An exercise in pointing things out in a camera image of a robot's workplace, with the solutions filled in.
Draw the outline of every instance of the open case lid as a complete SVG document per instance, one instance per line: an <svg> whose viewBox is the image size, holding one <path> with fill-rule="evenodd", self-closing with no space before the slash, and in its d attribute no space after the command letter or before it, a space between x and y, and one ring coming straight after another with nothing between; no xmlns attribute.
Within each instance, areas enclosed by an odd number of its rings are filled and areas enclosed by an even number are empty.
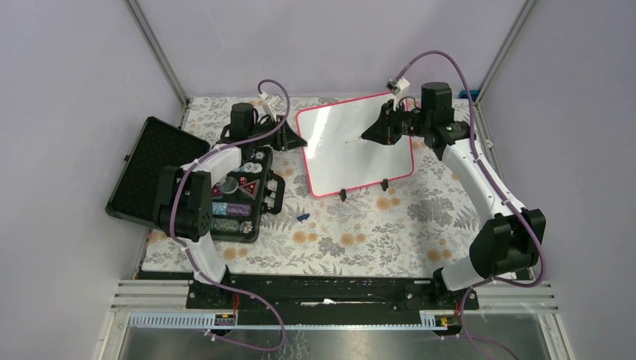
<svg viewBox="0 0 636 360"><path fill-rule="evenodd" d="M152 212L159 173L167 166L180 167L204 155L210 144L151 116L145 120L139 138L106 205L108 215L155 227Z"/></svg>

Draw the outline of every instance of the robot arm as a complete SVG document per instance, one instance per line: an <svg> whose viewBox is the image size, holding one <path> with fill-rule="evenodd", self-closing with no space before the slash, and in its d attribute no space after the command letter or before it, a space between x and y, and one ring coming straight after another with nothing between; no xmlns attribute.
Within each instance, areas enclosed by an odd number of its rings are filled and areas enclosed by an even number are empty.
<svg viewBox="0 0 636 360"><path fill-rule="evenodd" d="M395 83L389 82L387 86L394 95L400 94L394 91ZM539 241L545 231L545 217L540 210L527 210L521 201L510 194L484 159L482 147L476 140L478 154L473 154L470 126L466 122L454 120L455 110L449 85L444 82L424 84L421 87L421 108L410 111L399 104L397 94L395 99L382 105L378 120L361 138L382 145L393 145L402 135L424 137L424 142L433 149L437 158L459 178L481 222L481 231L470 246L469 256L437 269L433 279L443 289L456 291L496 275L534 266L539 260L536 246L506 202L521 209L521 214ZM506 194L505 201L478 165L480 158L497 186Z"/></svg>

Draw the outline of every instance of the blue marker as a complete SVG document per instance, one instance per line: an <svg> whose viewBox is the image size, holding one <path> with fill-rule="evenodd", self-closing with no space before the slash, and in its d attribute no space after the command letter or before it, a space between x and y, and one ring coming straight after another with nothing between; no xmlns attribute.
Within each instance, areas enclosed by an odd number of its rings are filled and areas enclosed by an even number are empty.
<svg viewBox="0 0 636 360"><path fill-rule="evenodd" d="M296 218L296 220L302 222L303 220L307 220L309 218L309 214L303 214Z"/></svg>

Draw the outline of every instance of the floral tablecloth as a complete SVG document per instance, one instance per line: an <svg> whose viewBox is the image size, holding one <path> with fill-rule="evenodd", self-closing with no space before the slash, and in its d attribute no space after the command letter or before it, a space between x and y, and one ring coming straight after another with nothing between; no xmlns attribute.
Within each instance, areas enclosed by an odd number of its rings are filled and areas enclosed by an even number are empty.
<svg viewBox="0 0 636 360"><path fill-rule="evenodd" d="M296 113L336 98L293 97L289 125L296 130ZM239 97L196 97L184 129L216 142ZM468 120L468 103L454 100L456 120ZM467 255L479 231L479 217L455 174L437 160L421 139L413 140L415 172L407 178L314 198L305 172L302 150L275 153L273 170L285 178L283 211L263 215L253 244L216 241L230 271L305 275L375 275L427 277L435 269ZM302 223L296 217L309 214ZM145 272L191 272L179 246L162 232L148 236Z"/></svg>

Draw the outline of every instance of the purple wall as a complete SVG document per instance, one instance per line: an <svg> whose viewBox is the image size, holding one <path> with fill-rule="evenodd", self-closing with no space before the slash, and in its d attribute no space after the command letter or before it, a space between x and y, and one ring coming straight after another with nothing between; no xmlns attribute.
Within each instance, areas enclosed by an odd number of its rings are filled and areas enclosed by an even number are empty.
<svg viewBox="0 0 636 360"><path fill-rule="evenodd" d="M179 103L123 1L0 1L0 359L89 359L144 229L104 206Z"/></svg>
<svg viewBox="0 0 636 360"><path fill-rule="evenodd" d="M263 77L292 95L384 92L415 55L443 50L469 85L479 87L523 0L142 0L140 4L185 91L256 95ZM455 69L440 57L408 74L446 81Z"/></svg>
<svg viewBox="0 0 636 360"><path fill-rule="evenodd" d="M636 4L540 1L484 97L506 183L547 217L577 359L633 359Z"/></svg>

